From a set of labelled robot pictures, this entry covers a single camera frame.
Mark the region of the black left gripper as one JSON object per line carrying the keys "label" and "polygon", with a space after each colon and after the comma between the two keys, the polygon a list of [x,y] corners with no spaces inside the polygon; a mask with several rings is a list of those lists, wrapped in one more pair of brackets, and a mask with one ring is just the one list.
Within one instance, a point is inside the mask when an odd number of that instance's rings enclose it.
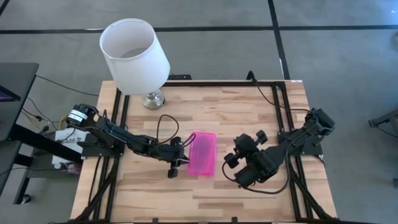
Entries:
{"label": "black left gripper", "polygon": [[155,151],[152,153],[153,157],[160,161],[170,163],[170,169],[168,170],[167,177],[172,179],[178,176],[178,169],[180,165],[189,164],[189,158],[184,156],[184,148],[182,145],[168,145],[162,144],[155,147]]}

